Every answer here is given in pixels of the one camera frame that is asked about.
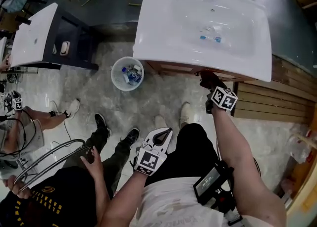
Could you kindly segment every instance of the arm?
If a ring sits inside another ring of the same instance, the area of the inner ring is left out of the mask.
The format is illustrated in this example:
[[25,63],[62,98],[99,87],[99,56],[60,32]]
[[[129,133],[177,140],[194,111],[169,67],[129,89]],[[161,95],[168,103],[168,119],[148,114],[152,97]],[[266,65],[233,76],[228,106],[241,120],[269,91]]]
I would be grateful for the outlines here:
[[233,195],[240,215],[261,219],[274,227],[286,226],[286,210],[280,198],[263,183],[250,146],[223,109],[212,109],[222,159],[234,168]]
[[104,213],[99,227],[128,227],[141,203],[141,196],[148,176],[135,171],[120,189]]
[[92,164],[89,164],[89,162],[83,156],[80,158],[95,182],[97,225],[99,225],[103,218],[103,213],[110,203],[110,198],[104,180],[103,164],[95,147],[92,149],[92,155],[94,156],[94,161]]
[[0,72],[10,68],[11,55],[6,55],[2,63],[0,64]]
[[[16,113],[14,117],[15,119],[20,120],[21,113]],[[18,136],[19,136],[19,122],[13,121],[13,126],[10,129],[9,133],[7,134],[5,142],[4,142],[3,151],[5,153],[13,153],[18,150],[18,147],[17,147]]]

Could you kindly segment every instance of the sink basin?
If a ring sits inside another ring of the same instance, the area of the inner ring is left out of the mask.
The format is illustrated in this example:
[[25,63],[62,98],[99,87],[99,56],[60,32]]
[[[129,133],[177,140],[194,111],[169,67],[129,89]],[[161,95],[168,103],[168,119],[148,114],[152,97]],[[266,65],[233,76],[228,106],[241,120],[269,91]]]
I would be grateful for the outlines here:
[[269,82],[271,42],[264,9],[252,0],[143,0],[133,56]]

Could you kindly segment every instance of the white shirt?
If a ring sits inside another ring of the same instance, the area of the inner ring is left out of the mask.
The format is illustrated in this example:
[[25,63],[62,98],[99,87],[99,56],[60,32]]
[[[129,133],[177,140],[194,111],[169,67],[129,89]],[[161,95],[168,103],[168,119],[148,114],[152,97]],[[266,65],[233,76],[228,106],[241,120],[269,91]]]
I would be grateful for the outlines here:
[[[145,187],[137,227],[227,227],[223,213],[197,202],[193,185],[199,177],[162,180]],[[253,227],[272,227],[243,216]]]

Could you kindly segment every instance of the metal pipe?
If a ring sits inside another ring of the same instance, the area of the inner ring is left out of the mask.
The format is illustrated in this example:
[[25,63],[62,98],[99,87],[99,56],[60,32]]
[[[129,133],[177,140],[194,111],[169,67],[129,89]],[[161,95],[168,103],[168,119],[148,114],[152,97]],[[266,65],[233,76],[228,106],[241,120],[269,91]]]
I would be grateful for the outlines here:
[[61,158],[60,160],[56,161],[54,164],[48,166],[46,169],[44,169],[43,171],[41,171],[39,174],[37,174],[35,177],[33,177],[32,179],[30,179],[28,182],[25,183],[24,187],[22,187],[20,189],[20,192],[22,192],[23,190],[25,190],[30,184],[32,184],[34,181],[36,181],[37,179],[39,179],[40,177],[42,177],[45,173],[47,173],[48,171],[50,171],[51,169],[53,169],[55,166],[59,165],[61,162],[65,161],[66,159],[68,159],[69,157],[71,157],[72,155],[74,155],[75,153],[82,151],[84,149],[89,149],[91,148],[90,146],[84,146],[84,147],[80,147],[78,149],[76,149],[75,151],[73,151],[72,153],[68,154],[67,156]]
[[25,174],[27,173],[29,170],[31,170],[32,168],[34,168],[35,166],[37,166],[43,159],[47,158],[48,156],[50,156],[52,153],[58,151],[59,149],[72,144],[73,142],[81,142],[83,143],[82,145],[85,144],[85,141],[82,139],[73,139],[70,141],[67,141],[65,143],[62,143],[61,145],[55,147],[54,149],[50,150],[49,152],[45,153],[42,157],[38,158],[32,165],[30,165],[28,168],[26,168],[25,170],[23,170],[23,172],[21,172],[14,180],[13,185],[15,185],[15,183]]

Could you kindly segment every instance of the black pants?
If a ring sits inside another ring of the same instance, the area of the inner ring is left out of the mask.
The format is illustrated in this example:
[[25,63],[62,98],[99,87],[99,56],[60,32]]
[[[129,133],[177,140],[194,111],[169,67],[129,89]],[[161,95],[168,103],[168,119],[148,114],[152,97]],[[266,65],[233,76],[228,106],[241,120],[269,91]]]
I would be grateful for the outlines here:
[[[92,133],[91,137],[86,141],[85,146],[95,146],[97,151],[100,153],[105,146],[107,139],[108,130],[100,127],[96,130],[96,132]],[[122,169],[128,161],[129,155],[129,143],[127,143],[125,140],[122,140],[114,149],[113,155],[103,161],[104,179],[110,199],[113,198],[113,195],[118,187]],[[86,167],[80,159],[80,156],[87,157],[85,151],[78,152],[66,160],[63,168],[79,166],[85,169]]]
[[[105,128],[98,128],[92,133],[85,145],[95,146],[100,153],[108,138],[108,131]],[[121,172],[129,159],[130,147],[122,140],[114,150],[114,154],[103,161],[104,179],[108,194],[113,198]],[[85,152],[79,152],[66,160],[63,168],[79,166],[86,168],[80,156]],[[218,160],[212,142],[208,139],[203,127],[199,124],[187,124],[177,136],[176,150],[169,154],[162,166],[150,177],[147,178],[145,186],[161,180],[180,177],[201,177],[206,175]]]
[[199,124],[187,124],[177,136],[176,150],[147,178],[145,186],[161,180],[206,175],[218,161],[212,142]]

